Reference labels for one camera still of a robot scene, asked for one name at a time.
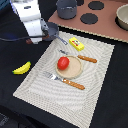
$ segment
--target butter knife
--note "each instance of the butter knife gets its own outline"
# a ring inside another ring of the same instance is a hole
[[[66,54],[66,55],[74,55],[74,56],[76,56],[76,57],[78,57],[78,58],[80,58],[80,59],[82,59],[82,60],[86,60],[86,61],[89,61],[89,62],[93,62],[93,63],[96,63],[96,62],[97,62],[96,59],[89,58],[89,57],[86,57],[86,56],[75,55],[75,54],[73,54],[73,53],[69,53],[69,52],[66,52],[66,51],[63,51],[63,50],[59,50],[59,49],[58,49],[58,51],[61,52],[61,53],[63,53],[63,54]]]

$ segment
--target wooden handle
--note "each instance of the wooden handle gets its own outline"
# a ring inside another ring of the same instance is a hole
[[[97,60],[93,59],[93,58],[89,58],[89,57],[85,57],[85,56],[81,56],[81,55],[78,55],[77,57],[82,59],[82,60],[90,61],[90,62],[93,62],[93,63],[97,62]]]
[[[68,85],[71,85],[71,86],[74,86],[76,88],[79,88],[81,90],[85,89],[85,87],[83,85],[77,84],[75,82],[72,82],[72,81],[69,81],[69,80],[66,80],[66,79],[63,79],[63,82],[68,84]]]

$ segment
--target fork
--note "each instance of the fork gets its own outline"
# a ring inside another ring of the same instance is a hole
[[[44,75],[45,77],[47,77],[47,78],[50,78],[50,79],[52,79],[52,80],[59,80],[59,81],[61,81],[61,82],[63,82],[63,83],[66,83],[66,84],[71,85],[71,86],[73,86],[73,87],[76,87],[76,88],[78,88],[78,89],[81,89],[81,90],[84,90],[84,89],[85,89],[85,87],[84,87],[83,85],[77,84],[77,83],[72,82],[72,81],[69,81],[69,80],[67,80],[67,79],[59,78],[59,77],[57,77],[56,75],[54,75],[54,74],[52,74],[52,73],[49,73],[49,72],[44,71],[44,72],[43,72],[43,75]]]

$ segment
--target banana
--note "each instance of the banana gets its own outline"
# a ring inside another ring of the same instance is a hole
[[[23,74],[29,70],[31,66],[31,62],[28,61],[26,64],[24,64],[22,67],[15,69],[12,71],[13,74]]]

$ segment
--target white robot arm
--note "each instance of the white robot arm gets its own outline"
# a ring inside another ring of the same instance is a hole
[[[14,13],[23,22],[29,36],[45,35],[43,30],[48,30],[48,26],[41,18],[37,0],[10,0]],[[34,44],[42,41],[42,38],[31,38]]]

